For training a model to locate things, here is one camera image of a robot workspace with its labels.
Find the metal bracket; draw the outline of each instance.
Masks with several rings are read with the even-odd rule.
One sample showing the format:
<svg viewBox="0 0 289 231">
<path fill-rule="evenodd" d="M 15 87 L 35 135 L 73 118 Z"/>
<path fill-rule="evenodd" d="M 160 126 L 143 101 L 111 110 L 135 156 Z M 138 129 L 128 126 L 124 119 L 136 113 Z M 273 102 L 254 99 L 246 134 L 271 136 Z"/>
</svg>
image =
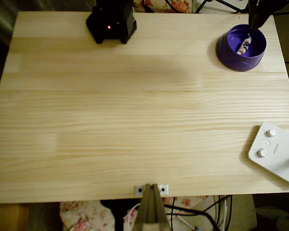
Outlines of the metal bracket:
<svg viewBox="0 0 289 231">
<path fill-rule="evenodd" d="M 136 185 L 134 186 L 134 194 L 136 196 L 143 196 L 145 185 Z M 159 194 L 161 196 L 166 196 L 169 194 L 169 186 L 167 184 L 158 185 Z"/>
</svg>

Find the floral cushion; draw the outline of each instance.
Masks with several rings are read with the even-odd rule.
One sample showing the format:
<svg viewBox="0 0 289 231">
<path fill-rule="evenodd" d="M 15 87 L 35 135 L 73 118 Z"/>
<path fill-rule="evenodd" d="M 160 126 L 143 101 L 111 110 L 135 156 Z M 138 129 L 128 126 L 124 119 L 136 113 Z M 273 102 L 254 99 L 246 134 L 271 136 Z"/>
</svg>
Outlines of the floral cushion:
<svg viewBox="0 0 289 231">
<path fill-rule="evenodd" d="M 169 2 L 179 12 L 192 12 L 193 0 L 169 0 Z M 154 12 L 174 13 L 174 10 L 170 8 L 165 0 L 144 0 L 144 4 Z M 144 12 L 143 0 L 134 0 L 134 9 L 136 12 Z"/>
<path fill-rule="evenodd" d="M 174 205 L 192 208 L 207 196 L 191 196 L 191 197 L 176 197 Z M 172 205 L 173 197 L 163 198 L 165 204 Z M 131 213 L 131 219 L 128 223 L 128 214 L 124 219 L 124 230 L 127 230 L 127 226 L 130 226 L 132 230 L 137 216 L 137 210 L 133 210 Z M 60 203 L 60 216 L 64 224 L 65 230 L 68 231 L 114 231 L 115 219 L 109 208 L 104 207 L 100 201 L 71 201 Z M 176 230 L 190 230 L 186 229 L 186 226 L 177 220 L 176 216 L 173 216 L 173 226 L 179 227 Z"/>
</svg>

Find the purple bowl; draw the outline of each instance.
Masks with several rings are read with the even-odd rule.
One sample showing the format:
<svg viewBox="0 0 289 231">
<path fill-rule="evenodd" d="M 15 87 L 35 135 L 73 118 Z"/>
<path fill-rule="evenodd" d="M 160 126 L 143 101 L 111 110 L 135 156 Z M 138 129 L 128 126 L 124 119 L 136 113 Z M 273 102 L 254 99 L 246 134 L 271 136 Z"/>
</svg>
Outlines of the purple bowl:
<svg viewBox="0 0 289 231">
<path fill-rule="evenodd" d="M 248 33 L 251 36 L 250 47 L 245 54 L 237 54 Z M 216 43 L 216 53 L 219 60 L 235 71 L 249 71 L 258 65 L 266 48 L 266 39 L 260 30 L 250 31 L 246 24 L 237 25 L 220 36 Z"/>
</svg>

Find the white remote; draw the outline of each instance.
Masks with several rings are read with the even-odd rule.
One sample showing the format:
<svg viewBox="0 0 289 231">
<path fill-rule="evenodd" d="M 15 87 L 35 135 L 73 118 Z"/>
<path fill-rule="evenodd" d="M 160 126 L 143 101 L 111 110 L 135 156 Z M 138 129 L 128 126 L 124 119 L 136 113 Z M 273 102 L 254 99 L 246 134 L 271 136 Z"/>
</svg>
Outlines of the white remote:
<svg viewBox="0 0 289 231">
<path fill-rule="evenodd" d="M 248 157 L 289 182 L 289 133 L 271 123 L 262 123 Z"/>
</svg>

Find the wooden table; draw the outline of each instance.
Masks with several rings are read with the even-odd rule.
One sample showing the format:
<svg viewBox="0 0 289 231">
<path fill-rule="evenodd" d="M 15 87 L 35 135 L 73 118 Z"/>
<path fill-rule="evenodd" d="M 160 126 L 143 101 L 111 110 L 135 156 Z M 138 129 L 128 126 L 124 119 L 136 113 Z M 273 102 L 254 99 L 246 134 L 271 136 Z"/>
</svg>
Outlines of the wooden table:
<svg viewBox="0 0 289 231">
<path fill-rule="evenodd" d="M 236 72 L 216 39 L 247 15 L 137 13 L 127 45 L 98 45 L 89 13 L 19 13 L 0 84 L 0 203 L 289 192 L 247 158 L 259 125 L 289 131 L 274 19 L 260 64 Z"/>
</svg>

